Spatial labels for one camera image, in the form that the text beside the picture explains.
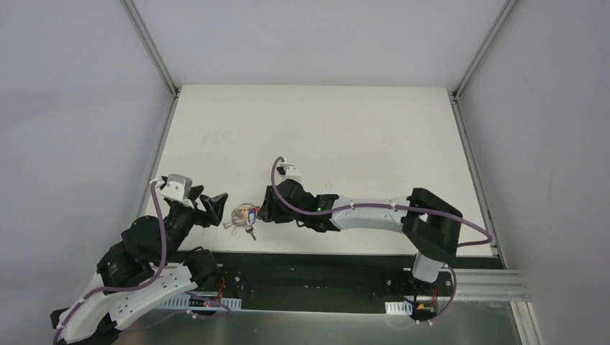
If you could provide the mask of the blue capped key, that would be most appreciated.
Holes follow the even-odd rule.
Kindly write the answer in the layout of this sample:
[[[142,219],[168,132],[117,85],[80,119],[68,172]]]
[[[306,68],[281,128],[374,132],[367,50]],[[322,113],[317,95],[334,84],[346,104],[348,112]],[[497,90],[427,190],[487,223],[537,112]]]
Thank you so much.
[[[247,213],[247,224],[253,225],[256,222],[257,217],[258,212],[254,208],[250,209]]]

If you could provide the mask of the large metal keyring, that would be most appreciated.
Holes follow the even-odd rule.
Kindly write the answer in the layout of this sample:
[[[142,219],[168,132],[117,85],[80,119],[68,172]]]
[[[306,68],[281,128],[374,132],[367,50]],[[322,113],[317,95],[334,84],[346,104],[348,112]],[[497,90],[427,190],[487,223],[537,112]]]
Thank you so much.
[[[238,229],[244,229],[246,226],[248,226],[247,215],[242,214],[242,212],[241,212],[241,210],[245,207],[249,207],[250,209],[253,209],[255,206],[251,203],[242,203],[242,204],[238,205],[231,211],[231,213],[229,215],[229,221],[226,221],[223,223],[223,227],[225,229],[231,230],[230,234],[232,236],[237,235]]]

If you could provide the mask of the green tag key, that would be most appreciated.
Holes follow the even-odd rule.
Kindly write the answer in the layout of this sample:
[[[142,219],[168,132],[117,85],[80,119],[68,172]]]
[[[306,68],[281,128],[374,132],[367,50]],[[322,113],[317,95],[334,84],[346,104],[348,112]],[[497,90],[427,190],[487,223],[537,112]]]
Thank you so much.
[[[254,228],[251,225],[245,227],[245,231],[252,237],[254,241],[257,240],[257,237],[254,234]]]

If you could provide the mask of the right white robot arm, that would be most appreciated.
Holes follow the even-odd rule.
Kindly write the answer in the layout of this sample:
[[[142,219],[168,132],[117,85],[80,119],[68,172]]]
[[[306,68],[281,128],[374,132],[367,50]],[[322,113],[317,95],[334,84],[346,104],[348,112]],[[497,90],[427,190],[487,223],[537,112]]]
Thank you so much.
[[[409,287],[424,295],[437,285],[445,264],[457,254],[462,213],[425,188],[411,195],[354,199],[337,194],[313,195],[295,180],[285,180],[265,191],[258,217],[266,223],[292,221],[316,232],[348,229],[393,231],[405,235],[417,253],[409,273]]]

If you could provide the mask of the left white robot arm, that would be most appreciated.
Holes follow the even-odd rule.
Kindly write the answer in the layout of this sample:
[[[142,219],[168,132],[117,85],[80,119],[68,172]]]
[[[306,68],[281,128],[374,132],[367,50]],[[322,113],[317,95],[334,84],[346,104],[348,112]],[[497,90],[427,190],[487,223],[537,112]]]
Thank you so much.
[[[50,314],[54,344],[112,344],[138,318],[194,290],[222,295],[224,278],[210,250],[178,249],[195,226],[218,226],[227,193],[204,195],[202,185],[176,176],[149,183],[154,216],[122,232],[96,265],[85,291],[70,307]]]

